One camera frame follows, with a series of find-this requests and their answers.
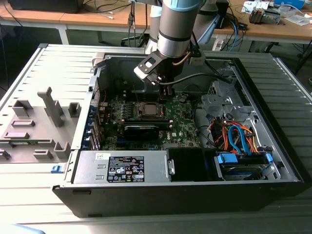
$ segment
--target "power supply label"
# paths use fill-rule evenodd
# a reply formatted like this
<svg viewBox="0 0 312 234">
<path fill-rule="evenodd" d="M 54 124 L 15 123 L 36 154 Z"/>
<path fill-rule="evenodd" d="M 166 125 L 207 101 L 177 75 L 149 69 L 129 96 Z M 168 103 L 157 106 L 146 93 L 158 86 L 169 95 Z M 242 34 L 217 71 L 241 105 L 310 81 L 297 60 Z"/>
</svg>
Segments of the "power supply label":
<svg viewBox="0 0 312 234">
<path fill-rule="evenodd" d="M 107 181 L 144 182 L 144 157 L 109 157 Z"/>
</svg>

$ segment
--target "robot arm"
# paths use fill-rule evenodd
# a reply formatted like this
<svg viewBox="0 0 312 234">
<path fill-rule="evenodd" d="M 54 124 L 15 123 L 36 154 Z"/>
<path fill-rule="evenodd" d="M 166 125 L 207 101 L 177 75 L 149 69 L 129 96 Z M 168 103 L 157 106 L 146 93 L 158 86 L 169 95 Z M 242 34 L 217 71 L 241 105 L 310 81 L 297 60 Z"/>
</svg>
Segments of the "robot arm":
<svg viewBox="0 0 312 234">
<path fill-rule="evenodd" d="M 188 49 L 192 31 L 204 3 L 205 0 L 163 0 L 157 50 L 134 69 L 142 81 L 153 85 L 168 83 L 182 72 L 184 61 L 191 55 Z M 161 86 L 160 95 L 172 96 L 174 91 L 170 85 Z"/>
</svg>

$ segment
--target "gray work surface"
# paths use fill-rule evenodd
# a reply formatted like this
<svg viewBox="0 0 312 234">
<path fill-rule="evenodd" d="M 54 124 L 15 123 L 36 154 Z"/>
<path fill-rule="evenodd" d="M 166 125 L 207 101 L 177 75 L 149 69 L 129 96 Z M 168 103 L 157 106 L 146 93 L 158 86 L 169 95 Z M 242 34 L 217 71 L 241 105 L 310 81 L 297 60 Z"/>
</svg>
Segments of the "gray work surface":
<svg viewBox="0 0 312 234">
<path fill-rule="evenodd" d="M 87 68 L 90 69 L 92 56 L 95 52 L 101 51 L 143 53 L 142 49 L 131 48 L 50 45 L 45 49 L 39 49 L 35 57 L 46 56 L 46 59 L 49 60 L 56 59 L 55 67 L 45 72 L 47 76 L 53 77 L 53 73 L 60 70 L 65 72 L 65 70 L 72 69 L 73 61 L 86 62 L 88 63 Z M 285 70 L 282 70 L 281 65 L 277 65 L 269 54 L 210 53 L 221 57 L 241 59 L 273 114 L 283 128 L 286 128 L 285 132 L 290 137 L 291 143 L 311 173 L 312 148 L 309 142 L 312 142 L 312 134 L 309 131 L 311 127 L 306 128 L 307 122 L 310 122 L 308 117 L 311 116 L 311 108 L 306 104 L 308 103 L 307 95 L 292 85 L 293 81 L 285 76 Z M 57 66 L 61 62 L 64 67 L 58 69 Z M 88 80 L 87 78 L 68 77 L 63 79 L 69 82 L 71 79 L 83 80 L 85 83 Z M 14 86 L 13 84 L 8 91 L 9 97 Z M 64 174 L 50 174 L 53 165 L 53 163 L 0 165 L 0 217 L 2 222 L 24 224 L 41 229 L 47 234 L 312 233 L 311 189 L 297 197 L 276 201 L 254 213 L 80 219 L 75 217 L 51 191 L 50 186 L 64 177 Z"/>
</svg>

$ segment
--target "blue tab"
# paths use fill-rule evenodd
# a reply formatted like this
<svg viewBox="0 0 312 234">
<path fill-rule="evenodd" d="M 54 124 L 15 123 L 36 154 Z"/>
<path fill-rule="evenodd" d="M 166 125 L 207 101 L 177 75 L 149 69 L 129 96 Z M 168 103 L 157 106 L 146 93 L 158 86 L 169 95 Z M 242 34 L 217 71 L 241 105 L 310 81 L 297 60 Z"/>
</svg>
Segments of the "blue tab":
<svg viewBox="0 0 312 234">
<path fill-rule="evenodd" d="M 272 158 L 272 155 L 271 155 L 271 154 L 266 154 L 265 156 L 267 157 L 267 160 L 268 160 L 269 162 L 273 162 L 273 158 Z"/>
<path fill-rule="evenodd" d="M 237 157 L 235 154 L 223 153 L 218 155 L 218 162 L 221 163 L 238 163 Z"/>
<path fill-rule="evenodd" d="M 218 162 L 219 164 L 224 163 L 223 158 L 221 155 L 218 155 Z"/>
<path fill-rule="evenodd" d="M 62 167 L 59 166 L 59 165 L 55 165 L 52 167 L 52 170 L 51 170 L 51 173 L 52 174 L 62 174 Z"/>
</svg>

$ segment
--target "wooden desk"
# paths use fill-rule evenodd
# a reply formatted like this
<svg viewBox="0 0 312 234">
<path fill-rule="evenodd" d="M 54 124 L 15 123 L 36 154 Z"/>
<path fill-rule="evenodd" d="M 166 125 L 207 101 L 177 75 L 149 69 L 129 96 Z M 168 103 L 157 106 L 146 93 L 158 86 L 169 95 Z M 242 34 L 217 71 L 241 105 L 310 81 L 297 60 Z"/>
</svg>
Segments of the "wooden desk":
<svg viewBox="0 0 312 234">
<path fill-rule="evenodd" d="M 116 2 L 115 0 L 97 0 L 97 6 L 101 4 L 110 4 Z M 130 7 L 124 7 L 113 11 L 114 19 L 109 19 L 98 13 L 87 12 L 84 9 L 77 14 L 66 14 L 61 12 L 43 12 L 43 11 L 21 11 L 13 10 L 11 5 L 5 0 L 7 9 L 13 16 L 25 27 L 42 27 L 42 28 L 56 28 L 58 29 L 63 44 L 69 44 L 66 34 L 67 29 L 76 30 L 92 30 L 92 31 L 113 31 L 113 32 L 127 32 L 128 31 L 128 16 Z M 127 2 L 117 3 L 111 6 L 103 7 L 102 10 L 114 9 L 118 6 L 127 5 Z M 136 4 L 136 32 L 143 32 L 146 27 L 145 21 L 145 5 Z M 148 6 L 148 30 L 150 26 L 150 12 L 151 8 Z M 0 23 L 3 25 L 19 26 L 14 18 L 7 12 L 0 0 Z"/>
<path fill-rule="evenodd" d="M 312 39 L 311 24 L 299 26 L 286 19 L 282 19 L 278 25 L 249 23 L 250 14 L 241 12 L 244 2 L 244 0 L 231 0 L 231 9 L 234 15 L 239 19 L 239 22 L 248 25 L 244 40 L 307 44 Z M 302 10 L 312 12 L 312 6 L 305 5 Z M 214 33 L 217 34 L 217 38 L 226 39 L 231 36 L 233 29 L 227 26 L 223 29 L 215 29 Z"/>
<path fill-rule="evenodd" d="M 114 0 L 97 0 L 97 6 L 101 4 L 109 4 L 115 2 Z M 110 10 L 119 6 L 128 5 L 127 2 L 117 2 L 113 6 L 106 6 L 101 8 L 101 10 Z M 130 6 L 126 6 L 113 11 L 113 15 L 102 13 L 106 16 L 112 16 L 114 19 L 109 19 L 103 17 L 101 14 L 87 12 L 82 9 L 79 14 L 64 14 L 60 18 L 60 23 L 63 24 L 76 24 L 76 25 L 90 25 L 90 26 L 111 26 L 111 27 L 123 27 L 128 28 L 128 16 L 130 12 Z M 148 27 L 150 26 L 150 13 L 151 8 L 148 7 L 147 19 Z M 135 5 L 135 17 L 136 17 L 136 28 L 145 28 L 145 5 L 136 4 Z"/>
<path fill-rule="evenodd" d="M 128 31 L 128 16 L 130 7 L 120 8 L 113 11 L 111 15 L 115 19 L 109 19 L 97 13 L 87 12 L 81 10 L 78 14 L 66 14 L 58 12 L 41 12 L 41 11 L 15 11 L 6 2 L 8 10 L 27 27 L 43 27 L 56 28 L 59 31 L 63 44 L 69 44 L 66 30 L 93 30 L 93 31 Z M 101 4 L 114 3 L 114 0 L 97 0 L 97 6 Z M 234 15 L 240 19 L 240 22 L 248 24 L 248 30 L 244 36 L 244 40 L 259 40 L 259 41 L 276 41 L 286 43 L 303 43 L 307 44 L 312 39 L 312 26 L 310 24 L 305 26 L 298 26 L 285 19 L 282 19 L 279 25 L 261 24 L 255 25 L 249 23 L 249 14 L 242 14 L 242 4 L 244 0 L 231 0 L 232 10 Z M 116 8 L 117 6 L 126 5 L 126 2 L 120 2 L 112 6 L 105 6 L 103 10 Z M 311 10 L 311 6 L 306 6 L 303 10 Z M 4 6 L 0 4 L 0 23 L 4 25 L 19 24 L 14 21 L 13 17 L 6 11 Z M 150 18 L 148 17 L 148 27 L 150 25 Z M 140 33 L 145 28 L 145 7 L 142 4 L 136 4 L 136 28 Z M 228 39 L 233 33 L 233 29 L 227 26 L 223 29 L 215 29 L 214 37 L 218 40 Z"/>
<path fill-rule="evenodd" d="M 41 23 L 59 23 L 59 19 L 64 15 L 62 12 L 43 12 L 43 11 L 16 11 L 5 1 L 6 8 L 20 22 L 41 22 Z M 0 18 L 1 20 L 15 21 L 3 6 L 0 0 Z"/>
</svg>

